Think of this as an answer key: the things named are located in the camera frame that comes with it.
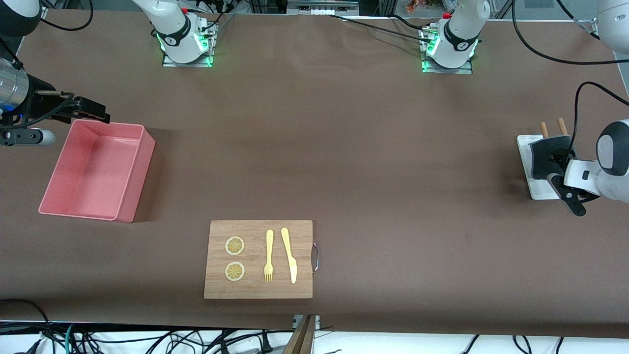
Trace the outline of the dark grey microfibre cloth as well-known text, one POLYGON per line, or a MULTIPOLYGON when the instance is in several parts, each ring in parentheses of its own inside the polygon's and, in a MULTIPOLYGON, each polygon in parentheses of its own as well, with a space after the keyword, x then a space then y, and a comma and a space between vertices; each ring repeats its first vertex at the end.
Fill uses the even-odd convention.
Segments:
POLYGON ((531 144, 533 162, 532 162, 532 178, 533 179, 546 179, 547 173, 547 161, 549 160, 549 154, 560 146, 570 146, 571 137, 568 135, 556 135, 547 139, 541 139, 536 143, 531 144))

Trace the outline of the wooden cutting board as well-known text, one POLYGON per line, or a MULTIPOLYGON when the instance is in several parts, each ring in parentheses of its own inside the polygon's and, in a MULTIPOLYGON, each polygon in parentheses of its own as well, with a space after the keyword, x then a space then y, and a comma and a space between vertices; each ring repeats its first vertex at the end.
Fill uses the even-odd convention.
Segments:
POLYGON ((310 299, 313 296, 312 274, 313 222, 311 220, 213 220, 207 246, 204 298, 206 299, 310 299), (292 255, 297 260, 297 280, 290 280, 289 263, 281 228, 290 234, 292 255), (274 231, 273 279, 264 280, 266 231, 274 231), (225 242, 239 236, 245 248, 239 255, 229 255, 225 242), (241 262, 246 271, 239 281, 229 281, 225 268, 241 262))

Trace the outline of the white rectangular tray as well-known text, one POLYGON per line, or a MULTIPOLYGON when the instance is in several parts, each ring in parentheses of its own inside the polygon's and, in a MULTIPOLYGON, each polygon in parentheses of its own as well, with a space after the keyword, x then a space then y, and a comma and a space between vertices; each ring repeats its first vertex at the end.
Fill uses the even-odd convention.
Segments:
POLYGON ((531 144, 541 139, 543 139, 542 134, 518 135, 516 137, 517 148, 525 171, 530 197, 533 200, 559 200, 559 195, 557 195, 556 191, 547 180, 532 178, 533 155, 531 144))

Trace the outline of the orange background object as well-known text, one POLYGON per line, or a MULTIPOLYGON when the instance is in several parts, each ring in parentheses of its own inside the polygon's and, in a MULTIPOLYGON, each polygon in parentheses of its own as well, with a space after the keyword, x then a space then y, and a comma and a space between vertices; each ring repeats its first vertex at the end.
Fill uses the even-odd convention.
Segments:
POLYGON ((443 0, 407 0, 405 4, 407 14, 415 14, 418 11, 442 11, 443 0))

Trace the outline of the pink plastic bin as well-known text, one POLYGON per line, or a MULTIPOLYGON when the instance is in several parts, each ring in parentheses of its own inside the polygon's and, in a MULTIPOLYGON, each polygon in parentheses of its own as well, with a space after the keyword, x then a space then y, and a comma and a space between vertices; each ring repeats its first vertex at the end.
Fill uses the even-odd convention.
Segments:
POLYGON ((143 125, 77 119, 39 213, 131 223, 154 148, 155 140, 143 125))

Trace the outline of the wooden plank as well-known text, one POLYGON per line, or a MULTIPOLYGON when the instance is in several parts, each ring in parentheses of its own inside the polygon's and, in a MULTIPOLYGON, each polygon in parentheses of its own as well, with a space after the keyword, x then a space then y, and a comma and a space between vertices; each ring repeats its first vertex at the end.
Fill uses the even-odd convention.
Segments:
POLYGON ((315 332, 312 314, 308 314, 294 330, 282 354, 313 354, 315 332))

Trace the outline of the yellow plastic fork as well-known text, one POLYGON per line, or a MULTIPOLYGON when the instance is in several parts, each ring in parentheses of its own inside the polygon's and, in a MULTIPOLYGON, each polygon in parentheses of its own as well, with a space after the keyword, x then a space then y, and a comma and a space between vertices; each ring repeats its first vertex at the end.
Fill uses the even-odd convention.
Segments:
POLYGON ((273 264, 272 264, 272 255, 273 255, 273 242, 274 242, 274 231, 267 230, 266 231, 266 263, 264 265, 264 280, 269 283, 272 282, 273 279, 273 264))

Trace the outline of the yellow plastic knife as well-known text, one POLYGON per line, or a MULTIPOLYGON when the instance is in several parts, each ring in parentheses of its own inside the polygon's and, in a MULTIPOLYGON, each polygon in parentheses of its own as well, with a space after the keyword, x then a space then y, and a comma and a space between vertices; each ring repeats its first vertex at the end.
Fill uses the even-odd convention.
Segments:
POLYGON ((281 228, 282 240, 285 245, 285 251, 287 255, 287 260, 289 263, 289 272, 290 272, 290 282, 292 284, 296 284, 297 280, 297 260, 292 255, 292 248, 290 244, 290 234, 287 227, 281 228))

